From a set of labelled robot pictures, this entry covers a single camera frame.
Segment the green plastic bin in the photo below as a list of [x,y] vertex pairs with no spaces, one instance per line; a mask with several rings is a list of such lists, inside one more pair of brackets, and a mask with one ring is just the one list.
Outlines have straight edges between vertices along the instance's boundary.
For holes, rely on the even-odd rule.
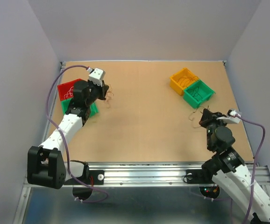
[[[65,112],[67,111],[70,101],[71,101],[71,98],[61,101],[61,107],[62,107],[63,114],[65,114]],[[99,110],[98,110],[95,103],[93,103],[90,106],[90,109],[91,109],[91,113],[90,113],[89,117],[92,117],[95,114],[99,113]]]
[[203,81],[198,80],[184,90],[183,99],[193,109],[199,108],[204,102],[208,101],[215,91]]

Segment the red plastic bin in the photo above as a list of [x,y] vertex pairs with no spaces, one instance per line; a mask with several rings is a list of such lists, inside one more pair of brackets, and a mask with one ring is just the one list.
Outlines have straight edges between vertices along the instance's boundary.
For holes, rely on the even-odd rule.
[[81,79],[78,78],[78,79],[75,79],[66,83],[59,84],[57,86],[60,101],[73,97],[73,86],[77,81],[80,81],[80,80]]

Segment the yellow plastic bin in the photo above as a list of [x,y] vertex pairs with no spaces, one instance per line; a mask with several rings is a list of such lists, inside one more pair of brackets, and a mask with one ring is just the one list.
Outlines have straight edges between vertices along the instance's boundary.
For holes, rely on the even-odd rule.
[[183,68],[170,77],[170,87],[178,95],[183,96],[184,90],[198,80],[198,76],[194,75],[188,68]]

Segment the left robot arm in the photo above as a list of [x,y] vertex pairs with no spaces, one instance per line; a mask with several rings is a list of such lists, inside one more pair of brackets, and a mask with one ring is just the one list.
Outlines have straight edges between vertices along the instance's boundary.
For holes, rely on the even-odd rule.
[[89,180],[86,162],[63,160],[68,153],[68,144],[85,125],[91,114],[91,105],[105,100],[109,86],[100,81],[78,80],[73,86],[73,97],[62,121],[55,131],[40,146],[28,151],[27,181],[29,184],[60,189],[66,181],[74,178],[84,184]]

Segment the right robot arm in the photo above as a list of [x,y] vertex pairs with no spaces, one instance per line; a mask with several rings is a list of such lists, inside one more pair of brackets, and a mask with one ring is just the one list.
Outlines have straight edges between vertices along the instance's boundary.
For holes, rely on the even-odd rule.
[[202,165],[203,181],[221,187],[245,213],[243,223],[270,224],[270,197],[255,180],[243,158],[235,151],[235,138],[227,124],[238,124],[242,116],[236,110],[226,115],[203,110],[199,125],[206,129],[206,147],[214,156]]

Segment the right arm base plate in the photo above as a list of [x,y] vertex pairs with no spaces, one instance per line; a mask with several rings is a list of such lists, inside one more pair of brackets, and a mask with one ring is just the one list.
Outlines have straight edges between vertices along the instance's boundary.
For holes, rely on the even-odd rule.
[[183,182],[187,184],[213,184],[212,175],[204,169],[187,169]]

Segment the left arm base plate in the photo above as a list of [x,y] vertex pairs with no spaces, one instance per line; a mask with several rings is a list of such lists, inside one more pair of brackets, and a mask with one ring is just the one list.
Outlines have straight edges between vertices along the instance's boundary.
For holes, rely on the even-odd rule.
[[92,184],[95,185],[103,185],[105,178],[105,171],[104,170],[89,170],[89,176],[86,177],[78,177],[77,179],[86,183],[87,185]]

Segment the aluminium frame rail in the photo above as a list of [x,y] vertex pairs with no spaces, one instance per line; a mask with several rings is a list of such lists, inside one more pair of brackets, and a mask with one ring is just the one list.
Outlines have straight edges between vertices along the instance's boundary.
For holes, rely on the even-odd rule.
[[[69,151],[67,154],[63,155],[63,160],[67,161],[70,159]],[[90,191],[100,191],[100,187],[109,187],[110,185],[121,184],[126,187],[156,187],[164,186],[168,183],[177,182],[178,184],[189,185],[183,182],[183,177],[187,169],[193,169],[188,166],[184,171],[183,175],[175,175],[173,170],[173,164],[155,164],[155,163],[135,163],[135,164],[115,164],[104,166],[100,168],[92,168],[88,164],[89,170],[104,170],[105,178],[103,185],[92,184],[87,185],[86,183],[78,180],[76,177],[69,179],[64,183],[64,185],[75,185],[81,189],[89,189]],[[254,170],[256,174],[256,166],[253,166],[249,171]],[[210,201],[214,201],[214,194],[217,193],[217,190],[207,189],[206,186],[210,184],[193,184],[199,185],[202,188],[201,196]]]

